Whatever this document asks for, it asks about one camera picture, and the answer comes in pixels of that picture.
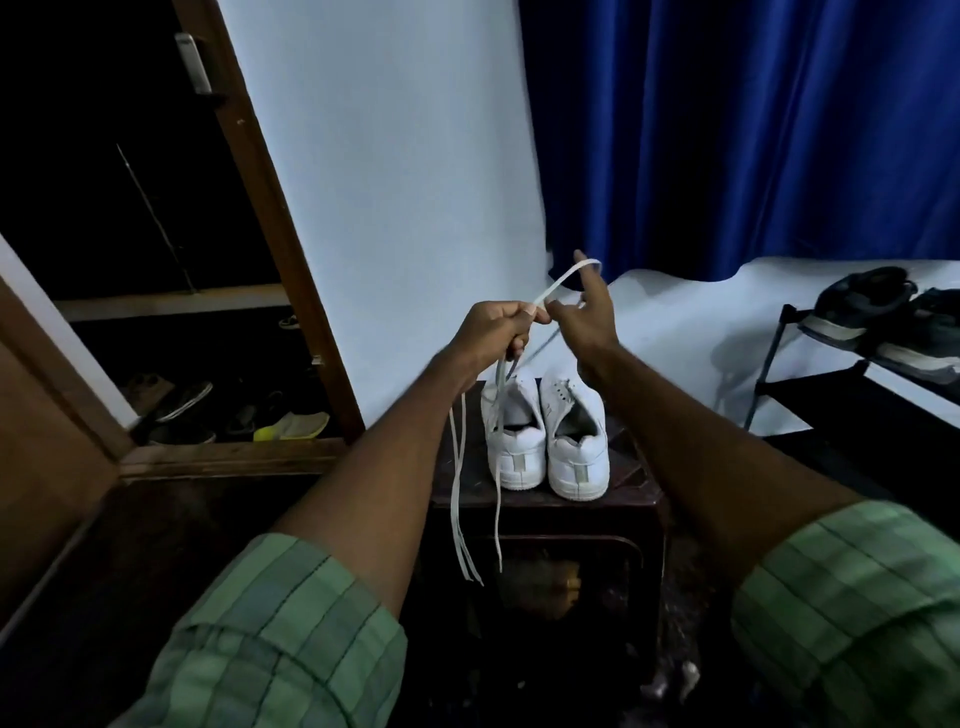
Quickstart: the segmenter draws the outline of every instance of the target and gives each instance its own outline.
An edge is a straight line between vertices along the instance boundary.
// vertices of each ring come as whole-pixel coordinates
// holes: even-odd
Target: shoelace
[[[543,293],[537,296],[533,303],[536,306],[543,305],[547,297],[556,291],[565,280],[574,273],[588,265],[601,266],[601,262],[595,258],[581,260],[574,263],[569,270],[556,279],[553,284]],[[549,346],[550,342],[557,338],[560,329],[557,328],[546,341],[541,344],[535,352],[530,354],[524,361],[529,364],[537,354]],[[514,360],[510,372],[507,372],[507,356],[504,353],[496,363],[496,399],[493,406],[496,409],[496,432],[498,438],[503,438],[503,397],[507,388],[507,380],[514,375],[516,367],[523,359],[523,354]],[[460,442],[457,442],[457,426],[453,417],[453,407],[450,407],[450,434],[453,437],[453,488],[450,492],[450,529],[453,532],[453,546],[457,552],[457,562],[460,564],[460,571],[467,581],[476,579],[483,586],[483,579],[473,565],[473,559],[470,558],[470,552],[467,549],[467,543],[464,540],[464,533],[460,529],[460,473],[464,468],[464,449],[467,443],[467,395],[460,395]],[[500,572],[503,571],[503,553],[500,551],[500,459],[496,459],[496,471],[493,474],[493,482],[496,485],[496,512],[493,516],[493,544],[496,546],[496,559]]]

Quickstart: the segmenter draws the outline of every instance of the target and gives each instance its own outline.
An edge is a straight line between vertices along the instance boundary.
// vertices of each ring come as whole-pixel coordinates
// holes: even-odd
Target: white sneaker
[[[600,395],[576,374],[551,374],[540,381],[540,406],[553,492],[570,500],[601,497],[610,483],[610,455]]]
[[[546,475],[546,429],[540,412],[537,381],[518,373],[503,392],[503,432],[497,432],[496,381],[488,381],[480,396],[480,414],[487,435],[487,464],[500,485],[511,491],[536,488]]]

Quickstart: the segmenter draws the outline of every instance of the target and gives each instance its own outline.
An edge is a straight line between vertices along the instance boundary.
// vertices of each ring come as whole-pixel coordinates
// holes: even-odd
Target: green plaid shirt
[[[794,534],[748,577],[733,632],[814,722],[960,725],[960,546],[865,502]],[[114,725],[383,726],[406,638],[335,560],[255,539],[174,628]]]

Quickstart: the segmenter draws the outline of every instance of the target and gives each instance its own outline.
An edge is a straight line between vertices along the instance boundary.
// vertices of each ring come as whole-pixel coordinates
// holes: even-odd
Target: black shoe rack
[[[784,330],[809,313],[792,305],[780,312],[744,428],[750,430],[761,397],[778,401],[897,501],[952,538],[960,538],[960,509],[954,494],[960,475],[960,429],[863,375],[876,364],[957,404],[960,381],[937,384],[906,375],[873,359],[877,342],[869,340],[848,350],[861,357],[849,369],[767,381]],[[829,346],[819,337],[812,338]]]

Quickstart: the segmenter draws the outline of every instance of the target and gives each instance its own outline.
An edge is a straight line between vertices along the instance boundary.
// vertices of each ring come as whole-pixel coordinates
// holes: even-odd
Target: wooden door frame
[[[343,359],[333,339],[324,305],[307,266],[306,257],[286,198],[267,151],[263,133],[240,64],[233,52],[227,25],[216,0],[171,0],[180,26],[204,44],[206,61],[215,65],[219,98],[215,111],[240,178],[250,197],[263,236],[280,273],[300,330],[314,357],[333,414],[348,443],[364,431],[363,418]]]
[[[68,418],[113,462],[136,447],[130,433],[77,372],[19,296],[0,278],[0,342]]]

